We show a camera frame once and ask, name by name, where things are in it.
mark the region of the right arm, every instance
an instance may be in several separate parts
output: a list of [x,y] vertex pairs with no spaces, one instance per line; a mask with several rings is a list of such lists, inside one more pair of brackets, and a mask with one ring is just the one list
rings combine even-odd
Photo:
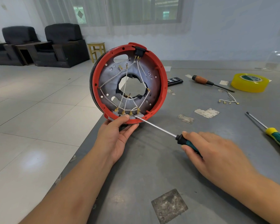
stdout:
[[271,224],[280,224],[280,185],[264,177],[232,141],[212,133],[183,132],[202,157],[182,145],[199,172]]

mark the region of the gray table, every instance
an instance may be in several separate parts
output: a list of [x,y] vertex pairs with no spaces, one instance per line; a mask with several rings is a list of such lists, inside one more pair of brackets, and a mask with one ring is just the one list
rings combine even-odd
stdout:
[[[233,140],[260,173],[280,184],[280,147],[249,119],[249,111],[268,127],[280,131],[280,72],[245,71],[272,80],[263,93],[233,93],[240,105],[224,105],[227,93],[216,87],[195,83],[186,74],[201,75],[219,84],[243,71],[171,69],[168,78],[179,77],[183,84],[170,87],[175,93],[150,121],[174,134],[209,131]],[[213,108],[220,113],[207,119],[196,109]],[[194,118],[192,124],[177,116]],[[91,149],[104,117],[98,121],[81,147],[77,159],[67,165],[64,177]],[[176,188],[188,210],[170,221],[174,223],[266,223],[237,200],[206,180],[188,160],[174,138],[148,124],[140,124],[127,142],[120,160],[103,185],[88,223],[159,223],[151,201]]]

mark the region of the screwdriver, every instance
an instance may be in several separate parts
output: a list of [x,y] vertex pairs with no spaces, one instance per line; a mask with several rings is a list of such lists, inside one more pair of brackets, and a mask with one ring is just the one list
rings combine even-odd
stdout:
[[177,140],[177,143],[178,143],[179,145],[187,145],[187,146],[190,146],[190,147],[194,150],[194,152],[196,152],[198,155],[201,156],[201,154],[200,154],[200,152],[198,151],[198,149],[197,149],[189,140],[185,139],[185,138],[183,137],[182,134],[181,134],[181,135],[174,135],[174,134],[168,132],[167,130],[164,130],[163,128],[160,128],[160,127],[156,126],[155,124],[152,124],[152,123],[150,123],[149,121],[146,121],[146,120],[144,120],[144,119],[142,119],[142,118],[140,118],[140,117],[138,117],[138,116],[134,116],[134,117],[136,117],[137,119],[141,119],[143,122],[146,122],[146,123],[148,123],[148,124],[150,124],[150,125],[152,125],[152,126],[158,128],[159,130],[164,131],[164,132],[170,134],[171,136],[175,137],[175,140]]
[[207,80],[207,79],[205,79],[205,78],[203,78],[203,77],[201,77],[201,76],[193,75],[192,79],[193,79],[195,82],[198,82],[198,83],[201,83],[201,84],[207,84],[207,85],[211,85],[211,86],[217,86],[217,87],[220,87],[220,88],[222,88],[222,89],[224,89],[224,90],[228,90],[228,91],[234,93],[233,90],[224,88],[224,87],[222,87],[222,86],[218,86],[218,85],[214,84],[213,82],[211,82],[211,81],[209,81],[209,80]]
[[247,112],[247,114],[251,116],[254,120],[256,120],[259,124],[261,124],[266,129],[265,133],[272,137],[275,140],[275,142],[280,146],[280,133],[275,128],[267,128],[261,121],[252,116],[249,112]]

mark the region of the leather sofa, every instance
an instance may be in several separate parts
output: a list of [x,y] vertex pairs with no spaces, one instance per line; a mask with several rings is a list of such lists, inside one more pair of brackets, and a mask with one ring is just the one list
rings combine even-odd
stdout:
[[45,27],[47,43],[27,45],[36,66],[65,67],[89,60],[88,49],[80,26],[58,23]]
[[23,66],[24,62],[15,45],[39,41],[30,26],[10,26],[2,29],[5,43],[0,44],[0,65]]

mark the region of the screwdriver handle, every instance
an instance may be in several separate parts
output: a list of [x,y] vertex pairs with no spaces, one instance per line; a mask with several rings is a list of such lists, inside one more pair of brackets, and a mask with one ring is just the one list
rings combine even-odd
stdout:
[[193,75],[192,79],[195,81],[195,82],[198,82],[198,83],[201,83],[201,84],[207,84],[207,85],[211,85],[213,86],[214,83],[201,77],[201,76],[198,76],[198,75]]
[[189,140],[185,139],[185,138],[183,137],[182,134],[181,134],[181,135],[177,135],[176,138],[175,138],[175,140],[177,140],[177,143],[178,143],[179,145],[187,145],[187,146],[190,146],[190,147],[194,150],[194,152],[196,152],[198,155],[201,156],[200,152],[199,152],[198,149],[192,144],[192,142],[190,142]]
[[265,130],[265,133],[272,137],[275,140],[275,142],[280,146],[280,133],[275,128],[267,128]]

